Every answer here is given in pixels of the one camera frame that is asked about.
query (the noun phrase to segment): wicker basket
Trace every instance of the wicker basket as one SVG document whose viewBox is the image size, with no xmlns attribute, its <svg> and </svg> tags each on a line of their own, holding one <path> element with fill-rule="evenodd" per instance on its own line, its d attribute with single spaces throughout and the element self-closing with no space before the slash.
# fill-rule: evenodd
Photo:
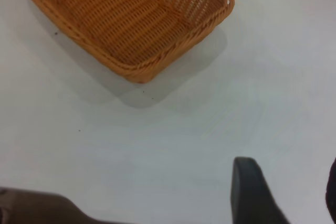
<svg viewBox="0 0 336 224">
<path fill-rule="evenodd" d="M 234 0 L 33 0 L 71 39 L 145 83 L 206 37 Z"/>
</svg>

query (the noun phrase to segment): dark brown object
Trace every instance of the dark brown object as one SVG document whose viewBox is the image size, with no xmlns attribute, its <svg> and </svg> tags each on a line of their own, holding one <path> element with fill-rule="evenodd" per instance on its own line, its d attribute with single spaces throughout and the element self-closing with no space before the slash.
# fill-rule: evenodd
<svg viewBox="0 0 336 224">
<path fill-rule="evenodd" d="M 112 224 L 112 222 L 88 217 L 62 196 L 9 189 L 0 195 L 0 224 Z"/>
</svg>

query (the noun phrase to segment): orange wicker basket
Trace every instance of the orange wicker basket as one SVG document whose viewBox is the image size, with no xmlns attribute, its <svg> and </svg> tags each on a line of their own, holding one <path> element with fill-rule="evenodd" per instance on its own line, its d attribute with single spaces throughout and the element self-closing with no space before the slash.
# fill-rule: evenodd
<svg viewBox="0 0 336 224">
<path fill-rule="evenodd" d="M 234 0 L 33 1 L 102 64 L 139 83 L 200 42 L 234 7 Z"/>
</svg>

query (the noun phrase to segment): white surface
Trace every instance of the white surface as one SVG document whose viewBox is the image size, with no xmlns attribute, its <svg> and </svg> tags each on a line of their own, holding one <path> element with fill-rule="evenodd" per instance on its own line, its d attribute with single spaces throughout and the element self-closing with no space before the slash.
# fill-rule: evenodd
<svg viewBox="0 0 336 224">
<path fill-rule="evenodd" d="M 232 161 L 254 157 L 292 223 L 331 223 L 335 0 L 236 0 L 146 85 L 97 63 L 29 0 L 0 0 L 0 185 L 100 219 L 231 223 Z"/>
</svg>

